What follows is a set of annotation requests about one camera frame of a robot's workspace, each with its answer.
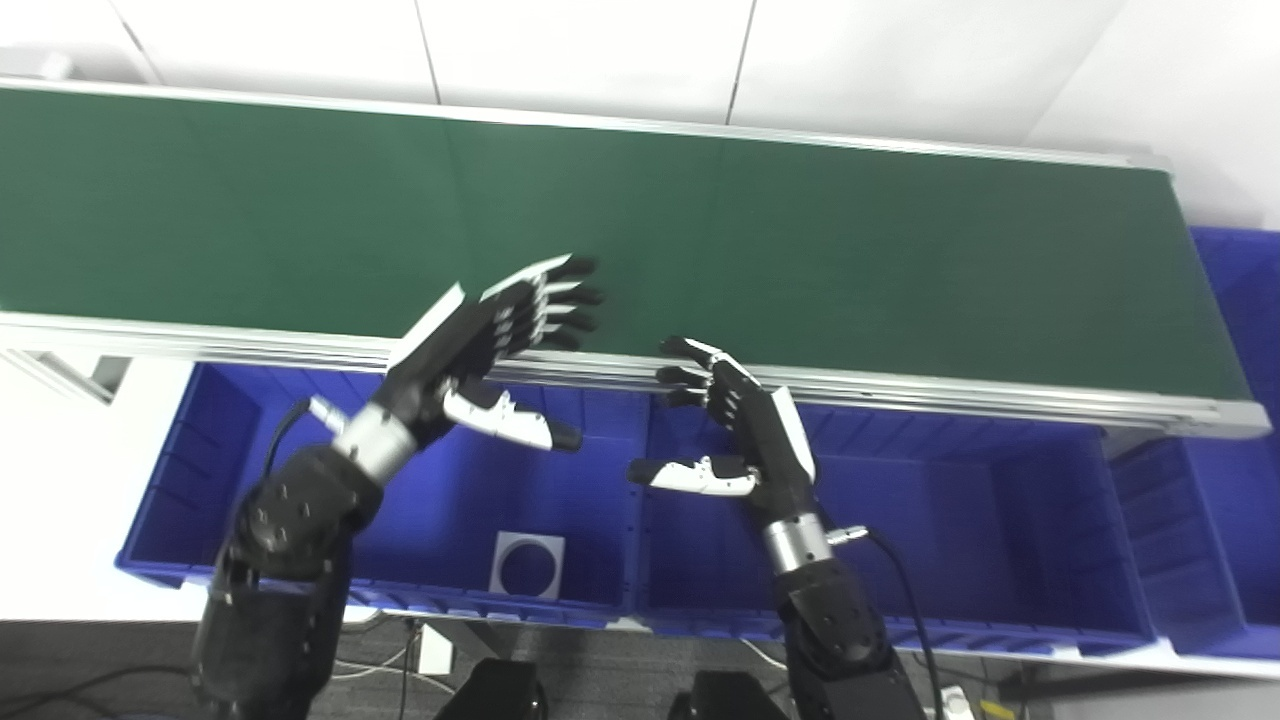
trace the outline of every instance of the green conveyor belt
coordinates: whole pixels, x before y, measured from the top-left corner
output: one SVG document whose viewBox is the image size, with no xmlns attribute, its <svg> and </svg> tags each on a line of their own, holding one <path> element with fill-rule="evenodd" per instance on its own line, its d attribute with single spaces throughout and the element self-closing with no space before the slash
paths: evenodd
<svg viewBox="0 0 1280 720">
<path fill-rule="evenodd" d="M 1248 398 L 1158 170 L 0 90 L 0 309 L 399 336 L 566 251 L 586 350 Z"/>
</svg>

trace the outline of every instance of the blue storage bin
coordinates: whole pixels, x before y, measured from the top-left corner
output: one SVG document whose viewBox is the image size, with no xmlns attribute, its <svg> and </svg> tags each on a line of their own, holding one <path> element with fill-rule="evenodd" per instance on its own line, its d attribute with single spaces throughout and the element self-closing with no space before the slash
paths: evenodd
<svg viewBox="0 0 1280 720">
<path fill-rule="evenodd" d="M 803 406 L 818 497 L 840 525 L 884 533 L 936 647 L 1106 653 L 1153 632 L 1094 428 Z M 649 456 L 728 452 L 698 409 L 650 413 Z M 648 489 L 637 614 L 658 632 L 776 637 L 771 570 L 740 503 Z M 869 543 L 837 555 L 895 644 L 918 644 L 901 583 Z"/>
<path fill-rule="evenodd" d="M 1280 233 L 1192 228 L 1254 397 L 1280 425 Z M 1180 653 L 1280 660 L 1280 436 L 1116 462 L 1139 574 Z"/>
<path fill-rule="evenodd" d="M 380 378 L 197 365 L 116 565 L 168 585 L 205 582 L 238 498 L 257 480 L 275 424 L 320 393 L 355 413 Z M 513 387 L 522 402 L 584 429 L 576 455 L 457 430 L 390 483 L 358 536 L 351 598 L 378 607 L 599 626 L 632 605 L 640 498 L 625 482 L 644 452 L 649 397 Z M 328 442 L 301 419 L 279 459 Z M 489 593 L 499 530 L 562 536 L 561 600 Z"/>
</svg>

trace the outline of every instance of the electrical cable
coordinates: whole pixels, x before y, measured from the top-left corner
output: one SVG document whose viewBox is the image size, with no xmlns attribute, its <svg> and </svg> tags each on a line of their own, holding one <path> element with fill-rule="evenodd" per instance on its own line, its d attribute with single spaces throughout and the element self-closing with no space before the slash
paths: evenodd
<svg viewBox="0 0 1280 720">
<path fill-rule="evenodd" d="M 781 660 L 774 660 L 773 657 L 769 657 L 769 653 L 767 653 L 763 650 L 760 650 L 760 647 L 756 646 L 755 643 L 753 643 L 751 641 L 749 641 L 746 638 L 740 638 L 740 639 L 742 641 L 742 644 L 745 644 L 746 647 L 751 648 L 751 652 L 754 652 L 755 655 L 759 655 L 760 659 L 764 660 L 765 662 L 768 662 L 769 665 L 777 667 L 778 670 L 786 670 L 787 669 L 787 664 L 786 662 L 782 662 Z"/>
<path fill-rule="evenodd" d="M 311 410 L 311 398 L 298 400 L 284 413 L 280 418 L 279 424 L 275 425 L 275 432 L 271 433 L 271 443 L 266 447 L 266 459 L 262 460 L 262 477 L 270 477 L 271 469 L 275 465 L 275 452 L 280 448 L 280 441 L 284 439 L 285 433 L 293 427 L 303 415 Z"/>
<path fill-rule="evenodd" d="M 110 683 L 113 680 L 118 680 L 128 675 L 142 675 L 151 673 L 180 675 L 182 678 L 188 676 L 188 671 L 186 667 L 178 667 L 175 665 L 138 665 L 136 667 L 124 667 L 122 670 L 115 670 L 111 673 L 106 673 L 104 675 L 99 675 L 97 678 L 84 680 L 83 683 L 72 685 L 61 691 L 46 691 L 46 692 L 27 693 L 14 697 L 0 698 L 0 705 L 10 705 L 27 701 L 27 705 L 23 705 L 22 707 L 0 714 L 0 720 L 9 720 L 10 717 L 17 717 L 26 712 L 31 712 L 37 707 L 44 707 L 50 702 L 67 701 L 67 702 L 73 702 L 73 703 L 78 702 L 81 705 L 84 705 L 84 702 L 87 702 L 84 701 L 84 698 L 81 697 L 76 697 L 76 700 L 68 700 L 68 698 L 78 696 L 78 693 L 87 691 L 90 688 L 101 685 L 104 683 Z"/>
<path fill-rule="evenodd" d="M 915 655 L 914 652 L 911 653 L 911 660 L 914 660 L 915 664 L 919 665 L 920 667 L 924 667 L 925 670 L 929 669 L 929 666 L 923 660 L 920 660 L 920 656 Z M 978 675 L 972 675 L 969 673 L 961 673 L 960 670 L 951 670 L 950 667 L 942 667 L 942 666 L 940 666 L 938 667 L 938 673 L 941 673 L 943 675 L 954 675 L 956 678 L 963 678 L 965 680 L 973 680 L 974 683 L 982 683 L 984 685 L 992 685 L 992 684 L 995 684 L 995 683 L 991 682 L 989 676 L 979 678 Z"/>
<path fill-rule="evenodd" d="M 369 675 L 372 675 L 374 673 L 396 673 L 397 675 L 399 675 L 399 673 L 401 673 L 399 667 L 392 667 L 390 664 L 393 664 L 397 660 L 399 660 L 401 656 L 402 656 L 402 652 L 403 651 L 397 652 L 390 659 L 388 659 L 383 665 L 365 665 L 364 662 L 352 662 L 349 660 L 334 660 L 334 664 L 342 665 L 344 667 L 356 667 L 356 669 L 360 669 L 360 673 L 351 673 L 351 674 L 347 674 L 347 675 L 333 675 L 329 679 L 330 680 L 355 680 L 356 678 L 366 678 Z M 442 689 L 442 691 L 444 691 L 444 692 L 447 692 L 449 694 L 453 694 L 453 693 L 458 692 L 458 691 L 456 691 L 453 688 L 453 685 L 449 685 L 448 683 L 438 680 L 438 679 L 435 679 L 435 678 L 433 678 L 430 675 L 421 675 L 419 673 L 410 673 L 410 676 L 413 678 L 415 680 L 421 680 L 421 682 L 424 682 L 424 683 L 426 683 L 429 685 L 435 685 L 436 688 L 439 688 L 439 689 Z"/>
<path fill-rule="evenodd" d="M 334 659 L 334 661 L 333 661 L 334 665 L 342 665 L 344 667 L 360 667 L 361 671 L 360 673 L 352 673 L 349 675 L 333 675 L 329 679 L 330 680 L 352 680 L 355 678 L 364 678 L 365 675 L 372 675 L 374 673 L 376 673 L 379 670 L 389 670 L 392 673 L 399 673 L 398 669 L 392 667 L 390 665 L 394 664 L 397 660 L 399 660 L 403 656 L 404 656 L 404 651 L 402 650 L 402 651 L 397 652 L 396 655 L 388 657 L 387 660 L 383 660 L 378 665 L 371 665 L 371 664 L 366 664 L 366 662 L 352 662 L 349 660 L 338 660 L 338 659 Z"/>
<path fill-rule="evenodd" d="M 942 682 L 938 679 L 938 664 L 933 657 L 933 647 L 929 646 L 929 635 L 924 632 L 924 616 L 920 614 L 920 606 L 915 602 L 915 589 L 911 587 L 911 578 L 906 574 L 906 565 L 902 564 L 902 557 L 897 553 L 893 544 L 888 542 L 888 538 L 879 534 L 879 532 L 867 528 L 867 537 L 888 556 L 890 562 L 893 564 L 893 569 L 897 571 L 899 580 L 902 583 L 906 605 L 911 609 L 911 619 L 915 620 L 915 632 L 920 637 L 920 651 L 924 652 L 925 667 L 929 671 L 929 683 L 933 685 L 934 714 L 937 717 L 942 717 L 945 705 L 942 702 Z"/>
<path fill-rule="evenodd" d="M 99 720 L 120 720 L 120 714 L 119 712 L 114 712 L 114 711 L 109 710 L 104 705 L 99 705 L 97 702 L 93 702 L 93 701 L 91 701 L 88 698 L 84 698 L 84 697 L 81 697 L 81 696 L 77 696 L 77 694 L 50 693 L 47 696 L 47 698 L 49 698 L 49 702 L 67 702 L 67 703 L 70 703 L 70 705 L 78 705 L 78 706 L 83 707 L 84 710 L 88 710 L 90 712 L 92 712 L 93 715 L 96 715 L 99 717 Z"/>
<path fill-rule="evenodd" d="M 404 703 L 408 700 L 408 657 L 413 651 L 413 639 L 417 637 L 417 624 L 408 620 L 408 641 L 404 643 L 404 673 L 401 675 L 401 711 L 398 720 L 404 720 Z"/>
</svg>

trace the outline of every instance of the white wall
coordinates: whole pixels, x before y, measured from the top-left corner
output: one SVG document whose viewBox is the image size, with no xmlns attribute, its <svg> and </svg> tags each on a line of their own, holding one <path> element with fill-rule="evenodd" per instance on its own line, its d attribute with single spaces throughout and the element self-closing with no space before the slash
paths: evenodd
<svg viewBox="0 0 1280 720">
<path fill-rule="evenodd" d="M 1275 0 L 756 0 L 748 35 L 751 6 L 0 0 L 0 45 L 100 79 L 1140 149 L 1189 220 L 1280 228 Z"/>
<path fill-rule="evenodd" d="M 1280 3 L 1129 0 L 1027 142 L 1148 147 L 1192 222 L 1280 229 Z"/>
</svg>

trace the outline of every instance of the robotic arm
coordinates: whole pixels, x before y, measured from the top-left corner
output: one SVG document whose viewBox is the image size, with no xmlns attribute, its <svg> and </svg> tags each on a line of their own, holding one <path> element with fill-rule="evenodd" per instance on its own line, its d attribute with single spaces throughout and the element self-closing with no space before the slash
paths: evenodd
<svg viewBox="0 0 1280 720">
<path fill-rule="evenodd" d="M 733 433 L 742 455 L 636 460 L 628 479 L 745 501 L 773 565 L 773 600 L 785 628 L 787 671 L 800 717 L 923 719 L 897 653 L 884 637 L 883 620 L 858 578 L 831 551 L 833 543 L 859 533 L 837 530 L 828 538 L 813 492 L 818 466 L 790 391 L 765 391 L 728 354 L 695 340 L 672 337 L 660 347 L 700 366 L 658 372 L 659 382 L 677 386 L 667 402 L 705 407 Z M 730 716 L 699 697 L 699 688 L 714 692 L 712 688 L 733 683 L 699 675 L 689 715 L 704 720 Z M 722 694 L 732 701 L 741 692 L 737 687 Z"/>
<path fill-rule="evenodd" d="M 581 433 L 483 382 L 502 357 L 541 342 L 573 350 L 591 331 L 580 305 L 588 259 L 530 265 L 467 300 L 454 286 L 392 352 L 369 402 L 328 446 L 294 452 L 241 502 L 196 634 L 192 684 L 229 719 L 301 720 L 333 673 L 351 585 L 351 546 L 383 488 L 454 425 L 543 450 Z"/>
</svg>

